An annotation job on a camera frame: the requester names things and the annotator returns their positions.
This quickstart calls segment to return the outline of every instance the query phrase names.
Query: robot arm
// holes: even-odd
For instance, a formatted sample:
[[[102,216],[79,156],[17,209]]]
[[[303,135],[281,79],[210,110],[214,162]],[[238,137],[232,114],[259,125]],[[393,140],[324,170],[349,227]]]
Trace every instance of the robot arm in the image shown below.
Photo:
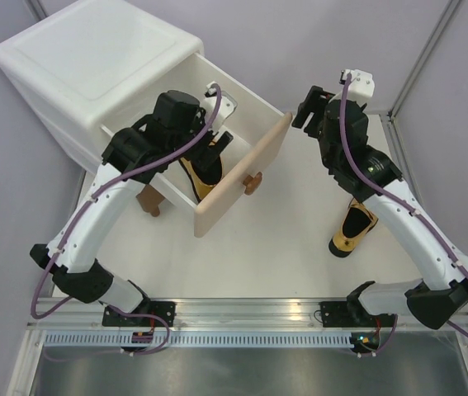
[[[117,132],[102,154],[103,161],[93,184],[70,220],[47,245],[36,244],[31,249],[32,258],[42,268],[48,266],[55,253],[59,254],[50,273],[53,282],[65,294],[84,303],[101,301],[125,313],[137,309],[147,310],[148,296],[132,282],[121,279],[101,266],[96,255],[127,204],[149,184],[157,172],[167,169],[169,163],[125,180],[113,181],[175,152],[193,140],[211,122],[214,122],[214,128],[220,128],[233,113],[235,106],[231,106],[228,98],[222,107],[216,92],[211,91],[210,86],[208,88],[202,106],[195,97],[184,92],[165,92],[158,97],[153,114]],[[218,116],[206,123],[206,110],[217,106],[220,106],[216,113]],[[215,136],[212,129],[207,130],[183,157],[205,171],[232,140],[232,135],[224,132],[215,144],[210,144]],[[107,183],[111,183],[111,186],[100,194],[98,189]],[[66,237],[72,222],[74,225],[67,242],[60,248],[62,238]]]
[[[368,119],[363,110],[371,99],[375,84],[369,73],[360,70],[344,70],[340,83],[348,74],[351,74],[352,82],[347,95],[345,125],[352,157],[367,179],[402,198],[417,212],[409,213],[388,196],[379,195],[352,170],[340,135],[341,92],[334,95],[320,87],[312,87],[292,126],[302,128],[313,114],[304,131],[318,140],[322,163],[329,174],[388,227],[423,276],[420,280],[390,285],[367,282],[347,297],[348,305],[350,310],[370,315],[411,313],[424,325],[440,328],[468,302],[468,280],[457,267],[463,266],[468,271],[468,256],[459,251],[430,219],[393,162],[367,144]],[[458,262],[452,262],[415,213],[428,220],[455,249]]]

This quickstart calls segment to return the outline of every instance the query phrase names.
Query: gray wall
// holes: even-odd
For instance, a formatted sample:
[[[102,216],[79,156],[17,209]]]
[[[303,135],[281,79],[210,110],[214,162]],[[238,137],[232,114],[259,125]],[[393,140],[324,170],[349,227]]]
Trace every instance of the gray wall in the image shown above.
[[[0,42],[33,23],[21,0],[0,0]],[[40,275],[28,252],[63,226],[79,176],[0,71],[0,394]]]
[[[398,116],[424,207],[468,253],[468,1]]]
[[[73,0],[40,0],[54,13]],[[284,111],[342,68],[373,73],[391,108],[447,0],[128,0],[204,41],[206,57]]]

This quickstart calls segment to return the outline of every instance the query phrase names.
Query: shoe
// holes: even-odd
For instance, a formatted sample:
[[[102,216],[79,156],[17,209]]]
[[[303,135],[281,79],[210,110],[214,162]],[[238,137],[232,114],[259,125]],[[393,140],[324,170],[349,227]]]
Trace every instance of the shoe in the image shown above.
[[[378,218],[363,204],[353,199],[347,209],[342,227],[329,242],[329,251],[336,257],[349,256],[378,221]]]
[[[197,203],[204,200],[223,178],[223,162],[220,157],[208,167],[206,172],[194,167],[191,161],[185,158],[179,159],[178,162],[190,178],[191,188],[193,189]]]

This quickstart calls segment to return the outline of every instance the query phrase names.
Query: wooden leg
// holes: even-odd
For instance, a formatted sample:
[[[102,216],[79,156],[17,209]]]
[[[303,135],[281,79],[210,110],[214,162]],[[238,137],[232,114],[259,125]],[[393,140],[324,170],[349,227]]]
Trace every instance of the wooden leg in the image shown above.
[[[142,192],[136,196],[136,199],[140,203],[140,206],[142,206],[144,212],[149,213],[153,217],[158,217],[160,215],[158,206],[165,200],[164,196],[150,185],[144,187]]]

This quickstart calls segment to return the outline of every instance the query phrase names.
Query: wooden knob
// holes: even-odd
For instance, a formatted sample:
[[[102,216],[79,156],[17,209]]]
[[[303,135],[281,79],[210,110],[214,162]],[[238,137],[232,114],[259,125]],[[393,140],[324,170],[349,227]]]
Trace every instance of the wooden knob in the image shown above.
[[[259,187],[263,180],[263,174],[261,172],[258,172],[258,174],[254,177],[248,175],[244,178],[243,184],[246,187],[244,189],[244,194],[246,196],[252,195]]]

